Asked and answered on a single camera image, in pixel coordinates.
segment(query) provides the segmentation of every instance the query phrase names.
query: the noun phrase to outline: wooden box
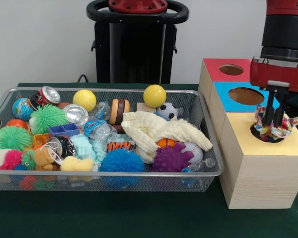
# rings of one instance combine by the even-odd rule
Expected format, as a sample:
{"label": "wooden box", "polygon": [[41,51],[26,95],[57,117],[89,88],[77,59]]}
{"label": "wooden box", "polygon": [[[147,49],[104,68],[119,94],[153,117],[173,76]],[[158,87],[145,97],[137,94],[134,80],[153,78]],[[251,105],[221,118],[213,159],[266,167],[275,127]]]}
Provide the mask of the wooden box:
{"label": "wooden box", "polygon": [[[237,65],[242,70],[227,75],[220,70],[222,65]],[[207,101],[224,158],[220,176],[224,196],[230,209],[290,208],[298,192],[298,130],[294,128],[279,143],[253,136],[255,104],[243,105],[229,95],[236,88],[258,90],[249,83],[249,67],[247,59],[205,59],[201,71],[199,91]],[[260,94],[266,105],[268,94]]]}

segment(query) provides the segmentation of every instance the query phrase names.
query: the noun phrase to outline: yellow ball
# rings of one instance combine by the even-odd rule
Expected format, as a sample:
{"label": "yellow ball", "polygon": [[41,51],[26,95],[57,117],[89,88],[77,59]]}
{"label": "yellow ball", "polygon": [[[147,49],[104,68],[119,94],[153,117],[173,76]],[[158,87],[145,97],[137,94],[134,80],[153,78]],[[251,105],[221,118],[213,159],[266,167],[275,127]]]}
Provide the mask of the yellow ball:
{"label": "yellow ball", "polygon": [[86,108],[88,112],[92,111],[96,106],[96,96],[92,91],[82,89],[75,93],[73,103]]}
{"label": "yellow ball", "polygon": [[158,108],[165,103],[167,99],[167,94],[160,85],[150,85],[144,91],[144,101],[148,107],[151,108]]}

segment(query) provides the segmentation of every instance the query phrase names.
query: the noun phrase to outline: cream cloth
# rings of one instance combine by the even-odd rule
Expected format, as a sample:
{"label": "cream cloth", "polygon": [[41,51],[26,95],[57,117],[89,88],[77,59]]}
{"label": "cream cloth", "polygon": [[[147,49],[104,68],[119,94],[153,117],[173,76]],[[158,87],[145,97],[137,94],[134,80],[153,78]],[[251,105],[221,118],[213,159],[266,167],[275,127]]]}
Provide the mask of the cream cloth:
{"label": "cream cloth", "polygon": [[212,143],[196,127],[187,121],[173,118],[166,121],[153,113],[124,113],[121,123],[125,133],[136,143],[136,153],[147,164],[152,164],[161,139],[168,138],[180,142],[193,142],[204,151],[212,148]]}

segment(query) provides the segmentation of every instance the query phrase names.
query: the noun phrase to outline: metal basket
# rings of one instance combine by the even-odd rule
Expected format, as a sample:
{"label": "metal basket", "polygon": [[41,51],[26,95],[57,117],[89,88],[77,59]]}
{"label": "metal basket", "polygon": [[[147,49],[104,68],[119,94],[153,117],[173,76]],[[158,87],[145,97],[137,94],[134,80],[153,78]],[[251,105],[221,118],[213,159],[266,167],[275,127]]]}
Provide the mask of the metal basket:
{"label": "metal basket", "polygon": [[[19,98],[30,98],[39,88],[15,88],[0,100],[0,127],[13,118],[12,105]],[[75,88],[56,88],[62,102],[71,102]],[[97,100],[112,102],[115,98],[128,99],[131,108],[143,101],[143,90],[89,89]],[[54,191],[206,191],[215,176],[223,171],[223,161],[204,98],[197,91],[167,90],[167,102],[179,109],[179,116],[200,128],[213,143],[204,158],[214,158],[216,165],[207,172],[150,173],[149,165],[143,173],[119,172],[40,172],[1,171],[0,190]]]}

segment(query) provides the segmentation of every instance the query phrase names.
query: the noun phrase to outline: water bottle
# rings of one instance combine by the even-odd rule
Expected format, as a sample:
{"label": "water bottle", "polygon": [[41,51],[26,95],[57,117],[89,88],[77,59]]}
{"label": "water bottle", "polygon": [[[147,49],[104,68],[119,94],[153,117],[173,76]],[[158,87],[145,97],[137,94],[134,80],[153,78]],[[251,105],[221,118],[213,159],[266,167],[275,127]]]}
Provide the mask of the water bottle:
{"label": "water bottle", "polygon": [[75,119],[75,123],[84,132],[84,135],[100,142],[106,141],[109,136],[117,133],[117,130],[105,120],[98,120],[94,117],[82,115]]}
{"label": "water bottle", "polygon": [[103,101],[96,104],[95,108],[89,112],[89,116],[98,120],[109,120],[110,112],[111,109],[108,102]]}
{"label": "water bottle", "polygon": [[185,167],[182,172],[206,172],[210,168],[213,168],[216,165],[216,160],[213,158],[207,158],[205,160],[200,161],[199,163],[196,164],[190,164],[188,167]]}

